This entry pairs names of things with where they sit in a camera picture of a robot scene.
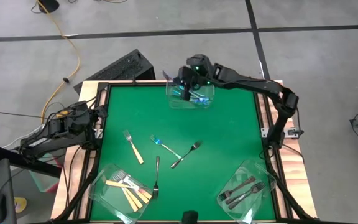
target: yellow cable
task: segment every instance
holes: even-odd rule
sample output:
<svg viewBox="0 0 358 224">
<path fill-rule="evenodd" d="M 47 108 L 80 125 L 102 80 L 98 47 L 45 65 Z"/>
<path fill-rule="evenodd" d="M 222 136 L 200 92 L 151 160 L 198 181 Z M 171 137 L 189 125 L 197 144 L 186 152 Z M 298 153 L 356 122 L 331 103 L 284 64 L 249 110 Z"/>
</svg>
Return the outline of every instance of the yellow cable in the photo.
<svg viewBox="0 0 358 224">
<path fill-rule="evenodd" d="M 60 29 L 59 25 L 57 24 L 57 22 L 55 21 L 55 19 L 52 17 L 52 15 L 48 12 L 48 10 L 45 8 L 45 6 L 39 1 L 37 0 L 38 4 L 42 7 L 42 9 L 47 13 L 49 19 L 52 20 L 52 22 L 56 25 L 56 28 L 59 30 L 59 33 L 61 35 L 61 37 L 63 37 L 64 39 L 66 39 L 67 41 L 69 41 L 69 43 L 71 44 L 71 46 L 73 46 L 75 53 L 77 54 L 78 57 L 78 62 L 77 62 L 77 67 L 75 68 L 75 70 L 71 73 L 71 75 L 69 75 L 67 78 L 72 77 L 73 75 L 75 75 L 78 70 L 80 69 L 80 65 L 81 65 L 81 58 L 80 58 L 80 53 L 78 52 L 78 49 L 75 47 L 74 43 L 69 40 L 62 32 L 62 30 Z M 49 105 L 49 103 L 52 101 L 52 99 L 56 96 L 56 94 L 59 92 L 59 90 L 61 89 L 61 87 L 65 84 L 64 81 L 62 81 L 62 83 L 59 85 L 59 87 L 54 91 L 54 93 L 52 94 L 52 96 L 50 96 L 50 98 L 48 99 L 48 101 L 46 102 L 44 108 L 42 109 L 41 112 L 41 123 L 44 123 L 44 116 L 45 116 L 45 110 L 47 108 L 47 106 Z"/>
</svg>

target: wooden table frame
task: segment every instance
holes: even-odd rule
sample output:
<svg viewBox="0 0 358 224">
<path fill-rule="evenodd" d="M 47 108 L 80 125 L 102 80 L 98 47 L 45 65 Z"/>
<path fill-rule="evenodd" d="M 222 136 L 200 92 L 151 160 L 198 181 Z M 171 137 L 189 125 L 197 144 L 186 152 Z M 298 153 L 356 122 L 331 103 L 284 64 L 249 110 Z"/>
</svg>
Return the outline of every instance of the wooden table frame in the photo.
<svg viewBox="0 0 358 224">
<path fill-rule="evenodd" d="M 137 84 L 150 85 L 152 83 L 165 83 L 165 82 L 166 82 L 165 80 L 139 80 L 137 81 Z M 88 102 L 88 106 L 91 106 L 95 100 L 96 100 L 95 106 L 104 104 L 105 99 L 107 97 L 107 88 L 105 88 L 107 87 L 107 85 L 105 84 L 108 83 L 113 85 L 133 85 L 132 80 L 84 81 L 78 101 L 83 101 L 83 100 L 87 101 L 97 96 L 94 100 Z M 259 125 L 261 126 L 261 128 L 269 127 L 269 118 L 275 121 L 278 116 L 277 111 L 272 106 L 272 102 L 269 100 L 268 101 L 269 105 L 266 106 L 265 103 L 267 103 L 267 100 L 264 100 L 262 95 L 257 95 L 257 94 L 255 94 L 255 102 L 258 102 L 256 103 L 255 107 L 257 108 L 258 117 L 260 119 Z M 100 119 L 96 123 L 95 128 L 100 128 L 102 124 L 103 123 Z M 286 128 L 292 128 L 292 127 L 294 127 L 294 124 L 293 124 L 293 120 L 290 118 L 287 122 Z M 285 139 L 284 144 L 296 149 L 297 151 L 300 151 L 298 140 Z M 96 156 L 96 152 L 94 151 L 86 152 L 85 150 L 80 149 L 76 153 L 76 156 L 73 158 L 77 148 L 78 146 L 72 146 L 67 149 L 65 162 L 64 162 L 66 176 L 68 177 L 70 175 L 69 169 L 70 169 L 71 161 L 74 160 L 71 168 L 71 184 L 69 186 L 70 200 L 76 194 L 80 182 L 83 181 L 91 171 L 91 168 L 94 164 L 94 157 Z M 273 156 L 271 158 L 271 161 L 273 164 L 273 168 L 276 170 L 276 172 L 279 170 L 277 164 L 282 166 L 287 188 L 294 196 L 296 201 L 303 207 L 303 209 L 307 214 L 311 215 L 312 217 L 316 217 L 316 211 L 314 209 L 314 203 L 311 197 L 308 178 L 306 176 L 305 166 L 303 164 L 302 158 L 299 155 L 294 154 L 293 152 L 282 149 L 279 153 L 279 160 L 277 160 L 276 157 Z M 278 188 L 276 188 L 276 190 L 273 191 L 273 194 L 277 194 L 276 199 L 278 203 L 280 217 L 286 218 L 287 213 L 285 209 L 285 202 L 281 191 Z M 61 214 L 62 211 L 65 209 L 66 197 L 67 197 L 67 191 L 66 191 L 65 179 L 62 171 L 58 189 L 57 189 L 55 203 L 53 205 L 51 218 L 55 218 L 59 216 L 59 214 Z M 89 198 L 88 198 L 88 190 L 87 190 L 82 197 L 80 203 L 80 209 L 75 210 L 76 213 L 74 214 L 73 212 L 70 218 L 89 217 L 90 209 L 87 210 L 88 202 L 89 202 Z"/>
</svg>

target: black stand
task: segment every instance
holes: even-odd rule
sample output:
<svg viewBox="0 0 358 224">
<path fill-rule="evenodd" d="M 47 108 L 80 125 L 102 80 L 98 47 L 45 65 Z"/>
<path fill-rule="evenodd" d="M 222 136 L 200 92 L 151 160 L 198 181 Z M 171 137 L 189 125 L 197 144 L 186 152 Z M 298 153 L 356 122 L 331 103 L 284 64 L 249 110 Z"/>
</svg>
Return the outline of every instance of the black stand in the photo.
<svg viewBox="0 0 358 224">
<path fill-rule="evenodd" d="M 11 152 L 9 150 L 3 149 L 0 147 L 0 160 L 9 159 L 9 162 L 12 166 L 20 167 L 22 169 L 28 169 L 33 172 L 40 174 L 49 175 L 51 177 L 60 178 L 62 173 L 62 168 L 53 166 L 46 162 L 35 161 L 27 162 L 20 154 Z"/>
</svg>

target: green mat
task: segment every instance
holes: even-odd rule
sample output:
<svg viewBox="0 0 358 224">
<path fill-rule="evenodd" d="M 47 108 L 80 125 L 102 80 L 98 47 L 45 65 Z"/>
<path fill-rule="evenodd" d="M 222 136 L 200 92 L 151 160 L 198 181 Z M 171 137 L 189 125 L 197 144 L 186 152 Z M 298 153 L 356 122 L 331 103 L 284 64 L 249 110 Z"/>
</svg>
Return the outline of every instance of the green mat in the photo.
<svg viewBox="0 0 358 224">
<path fill-rule="evenodd" d="M 259 158 L 260 129 L 249 91 L 216 89 L 210 108 L 178 110 L 169 107 L 164 86 L 114 86 L 108 114 L 99 171 L 114 163 L 152 188 L 155 157 L 161 158 L 158 200 L 150 202 L 140 220 L 181 220 L 188 210 L 196 210 L 199 220 L 231 220 L 217 204 L 217 194 L 243 160 L 265 167 Z M 126 129 L 145 161 L 142 165 L 122 133 Z M 152 134 L 180 155 L 197 140 L 204 143 L 171 169 L 176 157 L 155 145 L 150 140 Z M 269 194 L 254 220 L 274 219 Z M 94 202 L 91 220 L 119 219 Z"/>
</svg>

